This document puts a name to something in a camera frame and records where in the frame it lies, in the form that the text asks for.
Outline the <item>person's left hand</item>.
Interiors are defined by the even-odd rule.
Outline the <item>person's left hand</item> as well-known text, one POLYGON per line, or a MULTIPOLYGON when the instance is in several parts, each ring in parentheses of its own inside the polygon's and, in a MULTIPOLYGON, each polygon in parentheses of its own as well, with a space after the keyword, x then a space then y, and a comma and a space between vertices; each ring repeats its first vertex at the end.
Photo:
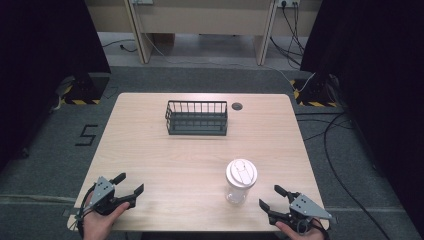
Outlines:
POLYGON ((106 240, 113 224, 128 209, 130 204, 120 204, 112 213, 103 216, 96 211, 87 213, 83 220, 83 240, 106 240))

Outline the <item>black curtain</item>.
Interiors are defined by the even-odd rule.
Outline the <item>black curtain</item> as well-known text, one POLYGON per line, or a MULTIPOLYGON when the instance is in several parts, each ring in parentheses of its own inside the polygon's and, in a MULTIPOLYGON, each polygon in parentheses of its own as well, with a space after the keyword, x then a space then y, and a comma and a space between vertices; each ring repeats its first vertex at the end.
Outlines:
POLYGON ((65 78, 109 70, 85 0, 0 0, 0 171, 65 78))
POLYGON ((321 0, 301 68, 338 78, 373 160, 424 238, 424 0, 321 0))

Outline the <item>clear cup with white lid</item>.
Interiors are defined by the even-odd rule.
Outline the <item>clear cup with white lid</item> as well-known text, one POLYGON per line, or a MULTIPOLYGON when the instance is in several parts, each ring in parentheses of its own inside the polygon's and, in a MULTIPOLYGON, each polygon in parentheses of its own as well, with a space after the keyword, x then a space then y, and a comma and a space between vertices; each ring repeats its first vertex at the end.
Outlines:
POLYGON ((226 199, 232 204, 242 204, 257 181, 258 171, 251 161, 234 159, 227 165, 225 176, 228 183, 226 199))

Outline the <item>black stand base with hazard tape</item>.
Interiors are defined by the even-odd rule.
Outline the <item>black stand base with hazard tape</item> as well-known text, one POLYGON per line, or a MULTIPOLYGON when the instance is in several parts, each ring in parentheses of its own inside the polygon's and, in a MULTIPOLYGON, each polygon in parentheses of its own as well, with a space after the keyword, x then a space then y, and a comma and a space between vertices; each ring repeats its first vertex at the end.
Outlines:
POLYGON ((61 96, 68 105, 97 105, 109 82, 108 75, 89 75, 87 80, 72 80, 61 96))
POLYGON ((295 101, 301 106, 336 107, 337 103, 325 81, 315 79, 315 74, 290 80, 295 101))

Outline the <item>black wire basket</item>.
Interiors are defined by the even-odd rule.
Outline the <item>black wire basket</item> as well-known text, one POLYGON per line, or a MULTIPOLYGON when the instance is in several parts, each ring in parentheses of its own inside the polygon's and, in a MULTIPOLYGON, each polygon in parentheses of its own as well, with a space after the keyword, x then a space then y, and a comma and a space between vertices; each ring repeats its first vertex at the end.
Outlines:
POLYGON ((225 136, 227 102, 169 100, 165 119, 169 135, 225 136))

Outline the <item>beige desk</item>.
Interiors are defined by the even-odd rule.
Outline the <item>beige desk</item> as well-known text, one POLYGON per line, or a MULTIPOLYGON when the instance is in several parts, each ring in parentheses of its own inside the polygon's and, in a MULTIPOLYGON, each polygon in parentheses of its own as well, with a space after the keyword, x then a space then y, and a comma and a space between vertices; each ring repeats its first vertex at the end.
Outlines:
POLYGON ((127 32, 135 38, 140 62, 147 64, 155 34, 242 35, 253 38, 256 63, 265 63, 272 37, 310 35, 323 0, 85 0, 99 32, 127 32))

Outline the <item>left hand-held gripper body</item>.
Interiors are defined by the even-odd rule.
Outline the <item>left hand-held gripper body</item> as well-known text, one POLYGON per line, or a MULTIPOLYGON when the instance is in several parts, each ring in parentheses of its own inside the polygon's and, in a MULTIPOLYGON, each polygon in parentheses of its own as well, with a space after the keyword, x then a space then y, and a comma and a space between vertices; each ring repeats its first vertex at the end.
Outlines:
POLYGON ((124 202, 130 204, 129 209, 134 208, 137 198, 131 199, 131 194, 124 197, 116 197, 115 186, 110 183, 110 180, 100 176, 94 184, 93 195, 87 205, 87 210, 94 210, 101 215, 109 215, 124 202))

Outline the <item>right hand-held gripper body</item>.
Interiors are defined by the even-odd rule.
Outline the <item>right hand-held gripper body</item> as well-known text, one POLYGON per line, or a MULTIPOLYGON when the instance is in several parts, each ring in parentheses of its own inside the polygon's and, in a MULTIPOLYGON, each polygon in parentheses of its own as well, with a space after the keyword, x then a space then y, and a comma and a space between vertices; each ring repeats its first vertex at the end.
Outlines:
POLYGON ((274 225, 277 221, 287 224, 298 234, 305 234, 314 227, 313 219, 333 220, 333 216, 324 208, 319 206, 305 194, 290 192, 289 212, 279 213, 278 217, 268 216, 269 224, 274 225))

